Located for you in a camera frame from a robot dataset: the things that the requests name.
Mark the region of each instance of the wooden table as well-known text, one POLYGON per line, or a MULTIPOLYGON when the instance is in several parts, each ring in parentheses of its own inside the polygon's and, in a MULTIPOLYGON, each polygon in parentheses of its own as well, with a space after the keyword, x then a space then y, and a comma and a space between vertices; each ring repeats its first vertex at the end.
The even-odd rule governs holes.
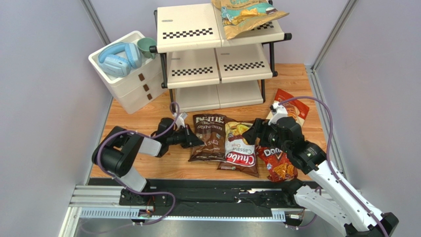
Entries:
MULTIPOLYGON (((269 106, 273 103, 278 88, 289 92, 293 96, 313 96, 303 64, 277 64, 276 70, 278 71, 278 76, 265 81, 266 102, 264 104, 190 112, 188 113, 185 122, 193 127, 193 115, 203 113, 222 114, 237 120, 264 119, 269 113, 269 106)), ((302 102, 310 107, 307 119, 302 128, 303 134, 307 140, 316 143, 322 147, 323 150, 326 150, 326 141, 315 102, 311 100, 302 100, 302 102)), ((114 126, 120 126, 129 130, 137 130, 144 134, 151 134, 157 129, 161 118, 172 117, 168 105, 168 91, 132 115, 127 114, 118 102, 114 100, 107 118, 102 139, 104 139, 114 126)), ((133 165, 145 178, 267 180, 268 171, 264 162, 260 159, 258 159, 260 177, 256 178, 239 171, 217 170, 218 162, 187 162, 190 158, 190 153, 191 149, 183 149, 180 146, 170 146, 169 151, 162 158, 138 154, 133 165)), ((104 174, 98 166, 95 165, 93 167, 91 177, 106 176, 107 175, 104 174)), ((301 180, 311 180, 300 171, 298 172, 298 178, 301 180)))

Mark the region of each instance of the white wall panel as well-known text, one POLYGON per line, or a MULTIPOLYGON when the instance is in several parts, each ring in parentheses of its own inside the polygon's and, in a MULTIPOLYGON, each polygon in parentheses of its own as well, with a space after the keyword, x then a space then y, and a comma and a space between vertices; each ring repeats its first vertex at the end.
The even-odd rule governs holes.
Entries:
POLYGON ((421 2, 358 1, 319 71, 350 182, 419 236, 421 2))
POLYGON ((0 236, 57 236, 108 112, 102 42, 77 0, 2 1, 0 36, 0 236))

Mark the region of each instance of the shelf rack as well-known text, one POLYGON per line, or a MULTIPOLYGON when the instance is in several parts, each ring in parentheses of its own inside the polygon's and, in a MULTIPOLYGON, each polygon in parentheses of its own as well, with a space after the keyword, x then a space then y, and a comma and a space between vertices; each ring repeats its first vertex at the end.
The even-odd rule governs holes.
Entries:
POLYGON ((220 10, 211 3, 159 7, 154 15, 157 45, 150 51, 160 54, 161 86, 169 89, 171 102, 174 89, 176 101, 186 112, 265 102, 264 80, 278 75, 274 43, 292 38, 277 21, 227 40, 220 10), (267 44, 269 63, 263 53, 267 44), (260 95, 256 95, 257 80, 261 81, 260 95), (200 105, 189 101, 197 94, 203 97, 200 105))

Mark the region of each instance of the gray wall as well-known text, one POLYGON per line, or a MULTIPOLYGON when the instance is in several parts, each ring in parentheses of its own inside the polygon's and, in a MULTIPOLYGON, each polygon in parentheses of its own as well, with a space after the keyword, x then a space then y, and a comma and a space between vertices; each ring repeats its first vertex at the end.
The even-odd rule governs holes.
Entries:
POLYGON ((78 0, 2 1, 0 36, 0 236, 57 236, 111 100, 102 42, 78 0))
POLYGON ((318 76, 350 182, 419 236, 421 2, 359 1, 318 76))
MULTIPOLYGON (((160 6, 208 3, 211 0, 91 0, 111 41, 139 30, 156 39, 153 12, 160 6)), ((311 65, 335 25, 346 0, 274 0, 278 10, 290 15, 279 19, 284 32, 293 39, 275 45, 277 63, 311 65)))

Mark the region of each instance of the potato chip bag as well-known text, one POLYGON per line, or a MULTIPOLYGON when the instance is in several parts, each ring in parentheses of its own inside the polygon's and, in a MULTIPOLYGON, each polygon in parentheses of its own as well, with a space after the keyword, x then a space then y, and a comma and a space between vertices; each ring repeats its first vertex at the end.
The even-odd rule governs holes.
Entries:
POLYGON ((287 157, 287 154, 275 147, 256 147, 256 156, 262 159, 269 175, 267 178, 272 182, 283 182, 298 176, 295 168, 287 157))
POLYGON ((255 177, 259 177, 254 145, 249 145, 243 133, 253 124, 237 122, 225 118, 225 158, 226 162, 219 163, 218 169, 237 170, 255 177))
POLYGON ((278 11, 266 0, 212 0, 212 3, 221 10, 227 40, 289 14, 278 11))

